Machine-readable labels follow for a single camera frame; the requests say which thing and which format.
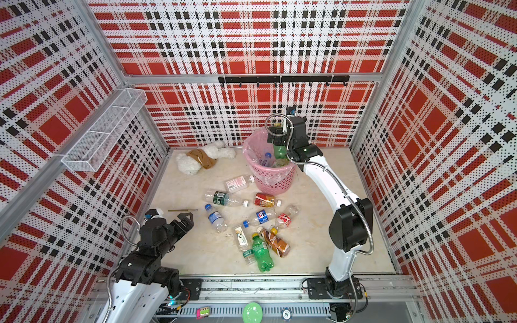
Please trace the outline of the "green soda bottle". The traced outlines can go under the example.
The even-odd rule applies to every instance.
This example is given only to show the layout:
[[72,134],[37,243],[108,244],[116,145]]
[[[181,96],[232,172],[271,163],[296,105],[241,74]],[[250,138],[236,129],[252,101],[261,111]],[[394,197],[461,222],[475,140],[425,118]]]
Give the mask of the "green soda bottle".
[[258,233],[252,235],[252,240],[252,251],[257,261],[258,269],[261,273],[270,271],[274,267],[274,262],[269,254],[266,242]]
[[290,163],[290,160],[287,156],[287,148],[282,145],[274,145],[273,146],[275,161],[273,163],[274,168],[281,168]]

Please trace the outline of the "small blue cap water bottle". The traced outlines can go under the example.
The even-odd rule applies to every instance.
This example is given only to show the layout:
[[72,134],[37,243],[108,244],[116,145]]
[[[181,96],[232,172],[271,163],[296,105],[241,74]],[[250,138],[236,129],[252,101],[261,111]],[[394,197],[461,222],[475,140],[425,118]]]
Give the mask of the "small blue cap water bottle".
[[209,220],[211,227],[217,231],[217,233],[226,231],[228,226],[222,214],[211,204],[206,204],[204,208],[207,211],[207,219]]

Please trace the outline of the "white label tea bottle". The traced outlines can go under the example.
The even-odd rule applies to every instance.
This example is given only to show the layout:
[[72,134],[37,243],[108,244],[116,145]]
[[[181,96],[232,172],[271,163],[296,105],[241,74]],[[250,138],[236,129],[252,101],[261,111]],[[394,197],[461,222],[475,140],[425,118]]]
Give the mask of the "white label tea bottle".
[[248,239],[248,236],[246,235],[244,226],[243,225],[235,226],[232,229],[232,232],[234,234],[234,238],[235,238],[238,250],[240,251],[245,263],[247,265],[253,265],[256,262],[256,260],[255,260],[254,253],[252,250],[252,243],[250,242],[250,240]]

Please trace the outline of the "brown label drink bottle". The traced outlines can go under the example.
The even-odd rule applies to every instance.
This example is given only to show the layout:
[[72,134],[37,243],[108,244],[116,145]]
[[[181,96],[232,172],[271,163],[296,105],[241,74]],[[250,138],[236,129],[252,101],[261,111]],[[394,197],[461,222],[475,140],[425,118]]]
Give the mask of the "brown label drink bottle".
[[291,247],[285,240],[278,236],[278,231],[276,228],[273,227],[268,230],[263,226],[259,226],[257,228],[257,233],[279,257],[285,258],[289,254]]

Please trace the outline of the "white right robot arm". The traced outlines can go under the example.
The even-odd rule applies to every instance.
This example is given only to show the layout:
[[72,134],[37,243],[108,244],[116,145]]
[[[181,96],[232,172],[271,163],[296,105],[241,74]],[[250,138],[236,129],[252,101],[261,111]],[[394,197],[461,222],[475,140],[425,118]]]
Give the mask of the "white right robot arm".
[[332,170],[320,148],[311,143],[306,118],[272,114],[266,118],[268,141],[286,149],[286,156],[317,185],[334,211],[329,236],[335,246],[328,273],[335,283],[350,280],[357,255],[374,252],[373,206],[360,199]]

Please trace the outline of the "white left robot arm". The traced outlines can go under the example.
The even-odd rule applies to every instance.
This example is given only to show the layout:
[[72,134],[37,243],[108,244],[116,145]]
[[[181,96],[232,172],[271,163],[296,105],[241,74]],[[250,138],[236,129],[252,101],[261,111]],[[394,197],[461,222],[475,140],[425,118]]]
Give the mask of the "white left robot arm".
[[158,214],[137,222],[139,241],[108,275],[108,300],[98,321],[151,322],[159,310],[178,313],[198,300],[202,280],[184,283],[178,269],[162,266],[162,259],[193,228],[190,212],[171,222]]

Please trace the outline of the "pink perforated waste bin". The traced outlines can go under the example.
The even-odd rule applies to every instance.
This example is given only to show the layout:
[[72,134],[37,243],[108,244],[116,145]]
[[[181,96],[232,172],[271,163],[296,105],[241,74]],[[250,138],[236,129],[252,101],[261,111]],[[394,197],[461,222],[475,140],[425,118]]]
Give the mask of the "pink perforated waste bin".
[[294,180],[296,166],[288,160],[277,160],[274,146],[267,142],[264,127],[254,131],[245,141],[243,154],[261,192],[281,195]]

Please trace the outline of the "clear bottle green label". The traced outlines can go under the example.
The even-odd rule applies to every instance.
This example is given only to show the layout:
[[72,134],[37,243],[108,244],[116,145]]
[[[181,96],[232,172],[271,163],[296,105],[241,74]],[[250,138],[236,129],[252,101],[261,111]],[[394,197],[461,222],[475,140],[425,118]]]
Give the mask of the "clear bottle green label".
[[249,200],[241,199],[231,193],[217,190],[208,190],[204,194],[204,199],[208,203],[224,207],[248,207],[250,204]]

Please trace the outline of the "clear bottle pink label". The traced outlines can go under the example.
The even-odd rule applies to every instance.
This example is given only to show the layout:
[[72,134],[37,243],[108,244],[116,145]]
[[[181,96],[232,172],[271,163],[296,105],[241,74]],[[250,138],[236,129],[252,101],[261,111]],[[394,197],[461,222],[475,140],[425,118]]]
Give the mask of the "clear bottle pink label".
[[255,178],[253,175],[242,175],[225,181],[225,186],[229,193],[235,193],[248,188],[254,182]]

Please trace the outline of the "pepsi label clear bottle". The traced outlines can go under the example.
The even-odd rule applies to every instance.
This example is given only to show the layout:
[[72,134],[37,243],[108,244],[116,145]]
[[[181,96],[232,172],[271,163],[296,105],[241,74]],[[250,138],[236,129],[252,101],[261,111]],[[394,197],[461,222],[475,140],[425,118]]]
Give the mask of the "pepsi label clear bottle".
[[278,214],[274,209],[262,209],[253,213],[243,221],[244,227],[260,226],[270,220],[277,218]]

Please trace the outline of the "pink small device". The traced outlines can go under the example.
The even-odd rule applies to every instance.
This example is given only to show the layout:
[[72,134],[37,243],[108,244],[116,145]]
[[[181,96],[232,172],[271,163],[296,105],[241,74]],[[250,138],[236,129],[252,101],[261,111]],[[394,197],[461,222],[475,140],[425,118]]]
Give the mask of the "pink small device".
[[197,310],[196,310],[196,319],[197,320],[201,320],[201,319],[204,319],[204,318],[208,318],[210,313],[211,313],[211,308],[209,306],[208,307],[203,307],[203,308],[197,308]]

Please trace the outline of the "green round button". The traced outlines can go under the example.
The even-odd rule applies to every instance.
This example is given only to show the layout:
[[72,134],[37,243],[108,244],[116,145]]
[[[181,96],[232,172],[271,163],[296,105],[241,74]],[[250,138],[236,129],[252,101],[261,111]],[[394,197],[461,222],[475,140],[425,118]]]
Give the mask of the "green round button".
[[243,323],[261,323],[263,319],[263,309],[256,302],[246,304],[242,310]]

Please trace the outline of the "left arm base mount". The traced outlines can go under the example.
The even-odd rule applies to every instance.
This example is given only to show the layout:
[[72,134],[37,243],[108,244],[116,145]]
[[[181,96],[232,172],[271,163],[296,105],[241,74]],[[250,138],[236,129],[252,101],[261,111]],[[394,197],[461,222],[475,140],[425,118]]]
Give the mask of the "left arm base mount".
[[173,270],[165,287],[168,288],[166,299],[160,304],[159,314],[177,314],[191,300],[197,301],[201,293],[203,280],[182,278],[177,269]]

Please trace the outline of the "black wall hook rail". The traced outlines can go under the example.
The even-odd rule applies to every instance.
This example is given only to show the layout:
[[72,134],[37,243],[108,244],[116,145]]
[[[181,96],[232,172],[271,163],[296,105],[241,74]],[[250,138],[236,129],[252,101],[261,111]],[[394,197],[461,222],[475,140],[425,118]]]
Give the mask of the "black wall hook rail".
[[219,77],[220,84],[238,84],[241,86],[245,83],[347,83],[350,80],[349,75],[278,75],[278,76],[226,76]]

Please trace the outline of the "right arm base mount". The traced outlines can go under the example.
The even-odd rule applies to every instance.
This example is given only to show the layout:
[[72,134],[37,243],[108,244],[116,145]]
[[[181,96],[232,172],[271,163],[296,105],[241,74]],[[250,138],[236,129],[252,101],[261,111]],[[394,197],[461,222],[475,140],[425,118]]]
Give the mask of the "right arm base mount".
[[306,278],[301,287],[310,300],[345,300],[344,303],[329,305],[328,319],[331,322],[349,322],[369,305],[366,288],[353,275],[344,281],[335,281],[330,270],[326,269],[324,278]]

